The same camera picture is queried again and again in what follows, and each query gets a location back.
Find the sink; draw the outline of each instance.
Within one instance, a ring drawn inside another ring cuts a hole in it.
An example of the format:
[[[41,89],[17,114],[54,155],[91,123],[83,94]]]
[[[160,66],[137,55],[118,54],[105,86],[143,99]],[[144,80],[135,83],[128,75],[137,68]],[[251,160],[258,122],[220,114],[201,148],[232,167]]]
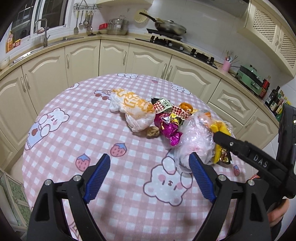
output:
[[[10,66],[14,65],[15,63],[17,63],[18,61],[22,60],[23,58],[28,57],[29,55],[31,55],[31,54],[33,54],[33,53],[35,53],[35,52],[37,52],[37,51],[39,51],[41,49],[44,49],[44,48],[47,48],[49,46],[53,46],[53,45],[56,45],[56,44],[59,44],[59,43],[65,42],[65,41],[70,41],[70,40],[75,40],[75,39],[83,39],[83,38],[84,37],[63,37],[62,40],[51,42],[46,47],[39,47],[37,49],[34,49],[32,51],[29,51],[29,52],[23,54],[22,56],[18,57],[14,61],[12,61],[12,63],[10,64]]]

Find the range hood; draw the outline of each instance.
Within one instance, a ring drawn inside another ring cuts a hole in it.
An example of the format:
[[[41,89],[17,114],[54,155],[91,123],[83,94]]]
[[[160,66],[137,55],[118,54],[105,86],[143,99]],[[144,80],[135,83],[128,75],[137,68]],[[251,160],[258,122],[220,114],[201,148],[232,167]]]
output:
[[[225,12],[234,15],[235,17],[242,17],[249,6],[249,0],[193,0],[195,2],[202,2],[207,5],[219,8]]]

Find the pink checkered tablecloth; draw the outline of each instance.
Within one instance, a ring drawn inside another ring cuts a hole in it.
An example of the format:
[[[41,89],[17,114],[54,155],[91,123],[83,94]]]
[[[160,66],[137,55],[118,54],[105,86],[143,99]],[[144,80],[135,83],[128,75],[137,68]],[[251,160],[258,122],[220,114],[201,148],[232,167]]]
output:
[[[148,101],[165,97],[175,105],[187,102],[220,119],[189,90],[155,77],[114,74],[77,83],[50,101],[30,129],[22,167],[28,203],[34,206],[46,179],[68,181],[107,153],[111,168],[88,205],[105,238],[191,241],[211,203],[192,176],[175,171],[173,154],[160,137],[147,139],[144,133],[132,133],[122,113],[109,111],[110,92],[115,88],[133,91]],[[216,164],[214,169],[230,180],[246,181],[244,162],[237,157],[233,164]],[[227,234],[234,206],[232,202],[219,238]],[[64,207],[72,236],[81,240],[67,201]]]

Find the purple foil wrapper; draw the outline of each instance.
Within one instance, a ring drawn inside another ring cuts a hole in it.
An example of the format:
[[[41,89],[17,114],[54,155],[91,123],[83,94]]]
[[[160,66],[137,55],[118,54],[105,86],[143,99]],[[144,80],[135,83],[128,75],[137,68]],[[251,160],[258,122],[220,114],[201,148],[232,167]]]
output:
[[[165,123],[162,118],[170,116],[169,113],[156,114],[154,124],[159,128],[160,133],[170,140],[171,146],[179,143],[182,132],[179,132],[179,126],[176,123]]]

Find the white plastic bag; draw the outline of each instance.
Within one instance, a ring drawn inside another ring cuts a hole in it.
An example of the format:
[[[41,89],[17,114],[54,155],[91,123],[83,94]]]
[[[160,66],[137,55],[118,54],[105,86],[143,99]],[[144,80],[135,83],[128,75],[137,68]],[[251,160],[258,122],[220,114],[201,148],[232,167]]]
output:
[[[146,129],[155,119],[155,110],[150,102],[124,89],[112,91],[110,111],[125,113],[126,122],[132,132]]]
[[[196,152],[204,164],[212,164],[211,158],[215,143],[212,132],[205,125],[207,119],[204,113],[196,112],[188,117],[180,127],[179,131],[183,134],[174,150],[175,165],[179,173],[192,172],[189,167],[189,155],[192,152]]]

